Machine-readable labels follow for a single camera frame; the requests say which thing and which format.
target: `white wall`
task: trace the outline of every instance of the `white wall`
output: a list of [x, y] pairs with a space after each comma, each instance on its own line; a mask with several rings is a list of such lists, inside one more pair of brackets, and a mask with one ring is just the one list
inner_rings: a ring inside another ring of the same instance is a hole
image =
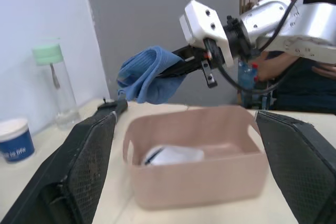
[[61, 38], [78, 105], [109, 96], [88, 0], [0, 0], [0, 8], [0, 120], [27, 116], [33, 132], [53, 120], [30, 51], [44, 38]]

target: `person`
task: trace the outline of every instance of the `person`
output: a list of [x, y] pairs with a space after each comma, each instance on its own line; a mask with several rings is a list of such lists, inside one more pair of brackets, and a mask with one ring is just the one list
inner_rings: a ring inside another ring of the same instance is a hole
[[[336, 5], [336, 0], [303, 0], [303, 4], [320, 2]], [[258, 64], [259, 81], [281, 78], [297, 60], [285, 52], [269, 52]], [[303, 59], [277, 89], [274, 109], [336, 114], [336, 66]]]

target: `dark clothing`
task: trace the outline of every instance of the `dark clothing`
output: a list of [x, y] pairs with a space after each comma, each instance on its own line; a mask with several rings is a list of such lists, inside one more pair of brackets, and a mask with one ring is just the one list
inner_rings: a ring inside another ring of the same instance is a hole
[[[282, 53], [270, 52], [267, 59]], [[336, 113], [336, 81], [314, 73], [311, 70], [313, 66], [317, 66], [315, 61], [304, 59], [279, 86], [275, 104], [277, 110]]]

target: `black cable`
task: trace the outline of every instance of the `black cable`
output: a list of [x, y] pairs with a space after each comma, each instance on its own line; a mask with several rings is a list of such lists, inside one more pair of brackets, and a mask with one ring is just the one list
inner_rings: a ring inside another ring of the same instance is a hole
[[[272, 42], [273, 40], [278, 36], [280, 30], [282, 29], [284, 23], [286, 22], [286, 19], [290, 13], [290, 11], [292, 10], [292, 8], [294, 7], [295, 3], [297, 0], [292, 0], [292, 2], [290, 3], [290, 5], [288, 6], [287, 10], [285, 11], [284, 16], [282, 17], [281, 21], [279, 22], [277, 28], [275, 29], [272, 37], [270, 37], [268, 39], [268, 41], [259, 49], [260, 52], [264, 51]], [[264, 90], [257, 90], [257, 89], [246, 89], [242, 86], [240, 86], [235, 80], [233, 80], [231, 78], [231, 76], [226, 72], [226, 70], [223, 68], [222, 65], [218, 65], [218, 69], [220, 71], [220, 73], [222, 74], [222, 76], [233, 86], [235, 87], [237, 90], [240, 91], [244, 91], [245, 93], [248, 94], [267, 94], [269, 92], [272, 92], [274, 90], [276, 90], [280, 84], [282, 84], [292, 73], [293, 71], [297, 68], [297, 66], [301, 65], [301, 62], [303, 61], [303, 58], [299, 58], [296, 62], [294, 62], [289, 68], [288, 71], [284, 74], [284, 76], [282, 76], [282, 78], [275, 84], [273, 84], [272, 86], [270, 86], [269, 88], [266, 88]]]

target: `plastic bottle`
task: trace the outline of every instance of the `plastic bottle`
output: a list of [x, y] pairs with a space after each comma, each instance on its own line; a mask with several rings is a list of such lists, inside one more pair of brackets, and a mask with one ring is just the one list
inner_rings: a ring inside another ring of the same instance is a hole
[[50, 86], [55, 97], [58, 113], [55, 121], [60, 129], [68, 129], [80, 121], [75, 96], [64, 63], [61, 47], [58, 43], [34, 47], [35, 61]]

